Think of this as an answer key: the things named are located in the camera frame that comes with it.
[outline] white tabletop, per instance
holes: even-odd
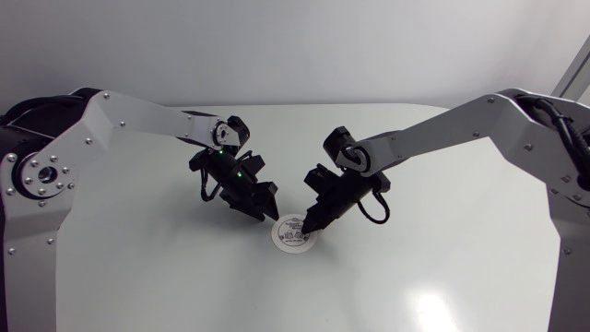
[[[303,179],[345,125],[356,139],[403,129],[443,109],[409,104],[200,107],[239,115],[259,180],[281,215],[305,214]],[[559,236],[545,186],[488,139],[388,170],[392,217],[354,207],[300,255],[279,251],[273,220],[217,197],[204,203],[188,169],[194,146],[117,132],[79,182],[58,236],[61,332],[543,331]],[[381,207],[363,200],[374,215]]]

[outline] paper coaster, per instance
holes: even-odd
[[[301,254],[308,251],[317,241],[317,231],[303,234],[305,216],[292,214],[279,218],[273,225],[270,238],[275,246],[289,254]]]

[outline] circular sticker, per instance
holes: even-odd
[[[279,218],[270,233],[275,246],[289,254],[304,253],[313,247],[317,240],[317,231],[303,234],[301,228],[304,220],[304,216],[297,214]]]

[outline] white backdrop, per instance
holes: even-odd
[[[167,105],[550,93],[587,0],[3,0],[0,110],[80,86]]]

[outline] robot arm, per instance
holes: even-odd
[[[179,112],[97,89],[23,101],[0,118],[0,330],[55,331],[57,231],[72,208],[80,172],[106,151],[114,128],[175,136],[206,148],[207,155],[227,151],[223,160],[211,157],[201,165],[205,174],[224,179],[228,198],[222,197],[259,219],[260,210],[277,214],[274,184],[260,184],[264,191],[256,183],[260,156],[234,158],[250,135],[238,117]],[[248,160],[258,167],[247,168]],[[228,179],[233,172],[243,174],[238,194],[232,187],[238,180]],[[249,191],[264,196],[264,205],[243,199]]]
[[[505,159],[547,184],[550,215],[561,238],[549,330],[586,331],[590,330],[590,158],[583,134],[589,126],[590,110],[581,104],[507,89],[405,130],[341,142],[331,149],[326,140],[324,148],[345,171],[340,183],[347,172],[357,172],[369,182],[410,157],[488,136]],[[357,188],[364,194],[371,189]],[[334,203],[343,199],[334,198],[330,189],[318,192],[318,204],[308,209],[305,232],[333,220],[318,222],[315,210],[331,218],[336,215]],[[346,209],[358,199],[349,201]]]

